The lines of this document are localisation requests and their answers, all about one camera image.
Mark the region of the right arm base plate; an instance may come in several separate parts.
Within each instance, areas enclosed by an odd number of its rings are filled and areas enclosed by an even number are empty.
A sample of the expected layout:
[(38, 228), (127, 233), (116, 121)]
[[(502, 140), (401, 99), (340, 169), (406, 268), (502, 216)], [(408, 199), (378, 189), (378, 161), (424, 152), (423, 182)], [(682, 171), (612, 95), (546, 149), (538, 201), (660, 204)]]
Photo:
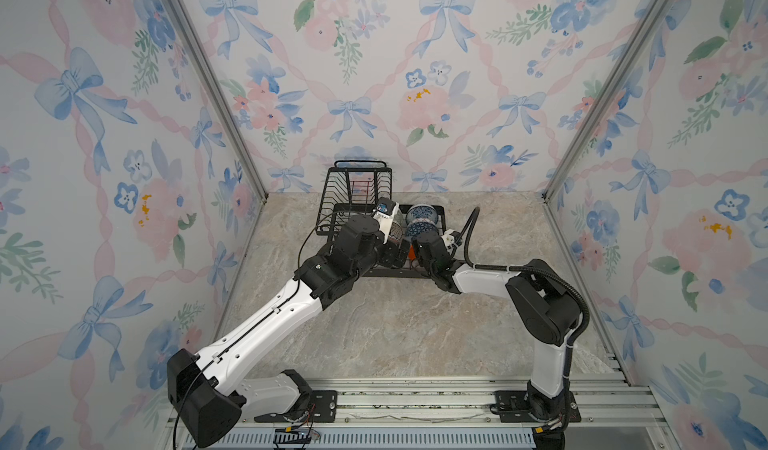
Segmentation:
[(570, 423), (582, 421), (579, 405), (572, 392), (549, 398), (536, 390), (498, 390), (494, 392), (492, 414), (503, 423), (546, 424), (558, 421), (567, 411)]

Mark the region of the green geometric pattern bowl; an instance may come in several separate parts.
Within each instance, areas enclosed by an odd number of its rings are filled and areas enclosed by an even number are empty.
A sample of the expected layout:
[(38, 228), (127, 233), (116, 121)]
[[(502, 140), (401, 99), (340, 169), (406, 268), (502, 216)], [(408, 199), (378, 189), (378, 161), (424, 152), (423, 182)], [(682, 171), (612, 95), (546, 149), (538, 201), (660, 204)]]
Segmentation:
[(405, 220), (400, 208), (394, 210), (391, 218), (391, 225), (388, 232), (388, 240), (399, 245), (405, 234)]

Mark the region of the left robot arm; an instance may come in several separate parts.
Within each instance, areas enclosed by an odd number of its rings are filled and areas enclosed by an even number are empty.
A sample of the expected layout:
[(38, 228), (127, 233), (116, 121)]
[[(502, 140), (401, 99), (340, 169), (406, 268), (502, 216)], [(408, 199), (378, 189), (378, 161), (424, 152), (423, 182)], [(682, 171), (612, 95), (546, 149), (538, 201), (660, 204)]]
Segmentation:
[(246, 321), (192, 353), (167, 362), (168, 398), (199, 448), (222, 439), (243, 419), (304, 421), (312, 389), (295, 370), (252, 384), (245, 379), (278, 343), (349, 293), (371, 268), (408, 251), (390, 237), (396, 218), (380, 211), (353, 214), (336, 238), (304, 260), (278, 293)]

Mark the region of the blue triangle pattern bowl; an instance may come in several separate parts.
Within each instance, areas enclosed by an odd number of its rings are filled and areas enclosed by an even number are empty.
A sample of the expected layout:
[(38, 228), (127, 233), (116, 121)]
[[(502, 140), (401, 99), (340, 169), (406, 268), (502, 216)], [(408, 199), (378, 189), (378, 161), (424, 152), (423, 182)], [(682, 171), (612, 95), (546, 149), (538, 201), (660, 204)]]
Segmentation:
[(410, 238), (416, 238), (420, 234), (430, 231), (438, 232), (439, 228), (437, 224), (429, 219), (426, 220), (414, 220), (406, 227), (406, 236)]

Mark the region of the black wire dish rack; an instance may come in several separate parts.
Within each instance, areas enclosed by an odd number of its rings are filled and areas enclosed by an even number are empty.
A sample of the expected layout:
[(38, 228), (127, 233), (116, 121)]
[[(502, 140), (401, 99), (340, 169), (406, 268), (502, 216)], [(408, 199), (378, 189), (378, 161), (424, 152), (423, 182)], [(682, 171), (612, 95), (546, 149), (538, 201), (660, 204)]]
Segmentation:
[[(392, 198), (393, 171), (387, 162), (370, 159), (338, 159), (327, 170), (315, 232), (333, 240), (344, 223), (354, 214), (372, 215), (382, 197)], [(447, 230), (443, 205), (428, 203), (436, 208), (440, 233)], [(413, 204), (400, 203), (405, 220)], [(427, 278), (418, 261), (408, 260), (400, 269), (373, 267), (366, 277)]]

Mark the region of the blue floral bowl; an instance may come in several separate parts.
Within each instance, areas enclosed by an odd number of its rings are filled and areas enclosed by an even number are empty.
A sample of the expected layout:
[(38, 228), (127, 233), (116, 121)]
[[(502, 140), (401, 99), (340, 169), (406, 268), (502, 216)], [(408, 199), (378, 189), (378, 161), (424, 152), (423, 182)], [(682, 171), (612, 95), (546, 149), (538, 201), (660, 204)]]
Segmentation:
[(417, 220), (428, 220), (432, 223), (438, 222), (438, 212), (436, 208), (429, 204), (413, 204), (406, 212), (406, 223), (412, 224)]

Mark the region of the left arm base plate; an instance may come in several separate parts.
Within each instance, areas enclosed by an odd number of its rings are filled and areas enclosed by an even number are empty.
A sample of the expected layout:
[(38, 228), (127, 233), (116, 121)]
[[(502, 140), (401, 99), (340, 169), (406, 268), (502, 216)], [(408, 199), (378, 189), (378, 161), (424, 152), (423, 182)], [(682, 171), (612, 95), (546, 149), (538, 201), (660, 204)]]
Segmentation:
[(313, 390), (283, 414), (270, 413), (253, 418), (255, 423), (334, 423), (338, 406), (336, 390)]

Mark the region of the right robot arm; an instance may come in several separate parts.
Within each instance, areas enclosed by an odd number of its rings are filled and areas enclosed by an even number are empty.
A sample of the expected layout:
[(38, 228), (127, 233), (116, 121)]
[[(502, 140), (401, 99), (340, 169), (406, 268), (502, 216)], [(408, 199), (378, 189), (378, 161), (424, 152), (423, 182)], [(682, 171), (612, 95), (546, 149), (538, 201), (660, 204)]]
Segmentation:
[(534, 338), (532, 373), (523, 391), (497, 391), (490, 411), (504, 422), (528, 422), (539, 435), (561, 433), (576, 409), (570, 374), (576, 340), (590, 323), (581, 294), (545, 261), (485, 265), (451, 255), (435, 231), (416, 237), (421, 267), (443, 291), (508, 298)]

